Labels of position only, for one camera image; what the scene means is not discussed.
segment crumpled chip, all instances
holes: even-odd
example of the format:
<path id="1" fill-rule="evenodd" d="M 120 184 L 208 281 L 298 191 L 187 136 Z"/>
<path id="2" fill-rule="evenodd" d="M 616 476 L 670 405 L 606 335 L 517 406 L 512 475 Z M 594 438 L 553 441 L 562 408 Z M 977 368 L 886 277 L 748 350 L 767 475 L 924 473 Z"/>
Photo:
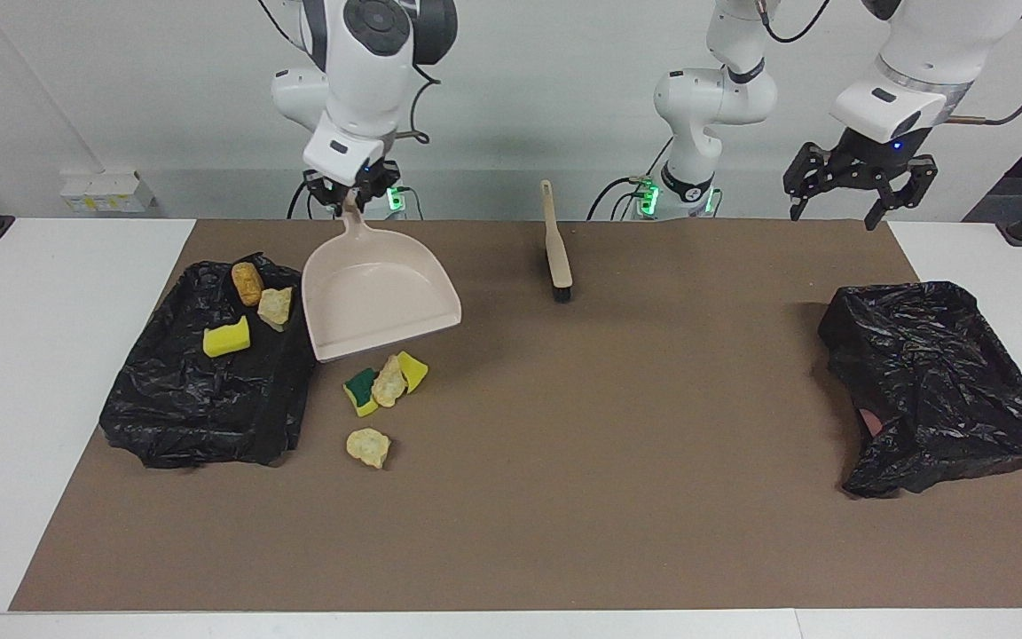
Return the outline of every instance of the crumpled chip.
<path id="1" fill-rule="evenodd" d="M 401 361 L 397 356 L 389 355 L 385 367 L 380 369 L 377 379 L 373 380 L 373 400 L 384 408 L 392 408 L 398 398 L 405 395 L 406 389 L 409 389 L 409 384 L 401 371 Z"/>
<path id="2" fill-rule="evenodd" d="M 345 439 L 345 452 L 355 460 L 380 469 L 385 465 L 390 442 L 383 433 L 373 428 L 361 428 Z"/>
<path id="3" fill-rule="evenodd" d="M 273 330 L 283 332 L 291 317 L 291 298 L 294 288 L 264 288 L 259 299 L 259 319 L 264 320 Z"/>

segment brown work surface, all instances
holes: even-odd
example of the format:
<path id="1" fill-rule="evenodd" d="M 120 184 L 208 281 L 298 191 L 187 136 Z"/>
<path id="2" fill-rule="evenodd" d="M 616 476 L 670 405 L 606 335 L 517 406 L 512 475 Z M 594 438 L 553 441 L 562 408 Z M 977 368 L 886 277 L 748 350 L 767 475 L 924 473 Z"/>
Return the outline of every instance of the brown work surface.
<path id="1" fill-rule="evenodd" d="M 323 365 L 277 468 L 147 470 L 97 433 L 11 609 L 1022 607 L 1022 472 L 839 489 L 857 426 L 816 328 L 837 287 L 916 278 L 884 226 L 565 225 L 567 305 L 542 224 L 390 227 L 463 303 L 403 345 L 417 393 L 358 420 L 341 381 L 385 352 Z M 199 222 L 174 276 L 300 268 L 338 229 Z M 345 454 L 365 426 L 384 472 Z"/>

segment white table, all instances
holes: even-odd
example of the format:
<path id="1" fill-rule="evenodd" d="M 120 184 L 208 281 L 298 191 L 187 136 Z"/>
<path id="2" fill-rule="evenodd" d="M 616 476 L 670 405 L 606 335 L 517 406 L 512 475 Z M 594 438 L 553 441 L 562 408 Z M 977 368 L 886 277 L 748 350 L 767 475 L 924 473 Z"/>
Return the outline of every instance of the white table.
<path id="1" fill-rule="evenodd" d="M 7 614 L 191 221 L 19 219 L 0 239 L 0 636 L 1021 636 L 1015 610 Z M 988 225 L 891 223 L 921 279 L 977 295 L 1022 368 L 1022 249 Z"/>

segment black garbage bag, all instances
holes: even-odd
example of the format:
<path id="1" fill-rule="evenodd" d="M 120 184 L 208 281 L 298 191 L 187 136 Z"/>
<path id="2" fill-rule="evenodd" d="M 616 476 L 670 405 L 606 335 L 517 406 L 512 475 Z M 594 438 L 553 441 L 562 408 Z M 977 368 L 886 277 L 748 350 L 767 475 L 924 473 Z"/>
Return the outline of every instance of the black garbage bag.
<path id="1" fill-rule="evenodd" d="M 965 288 L 839 288 L 819 336 L 864 433 L 848 493 L 921 493 L 1022 468 L 1022 373 Z"/>
<path id="2" fill-rule="evenodd" d="M 310 373 L 310 347 L 299 294 L 301 275 L 256 254 L 267 287 L 294 286 L 284 332 L 239 300 L 231 264 L 188 266 L 149 319 L 101 410 L 109 445 L 149 467 L 210 461 L 272 464 L 297 446 Z M 211 359 L 203 330 L 246 316 L 251 347 Z"/>

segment dustpan handle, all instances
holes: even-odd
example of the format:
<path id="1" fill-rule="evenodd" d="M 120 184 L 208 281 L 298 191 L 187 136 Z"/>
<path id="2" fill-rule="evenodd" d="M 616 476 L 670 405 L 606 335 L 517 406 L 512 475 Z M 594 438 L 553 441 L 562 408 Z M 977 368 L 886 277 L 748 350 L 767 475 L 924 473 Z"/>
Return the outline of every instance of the dustpan handle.
<path id="1" fill-rule="evenodd" d="M 345 226 L 345 235 L 353 235 L 355 238 L 370 230 L 365 219 L 361 217 L 361 209 L 358 208 L 358 194 L 353 189 L 341 201 L 341 224 Z"/>

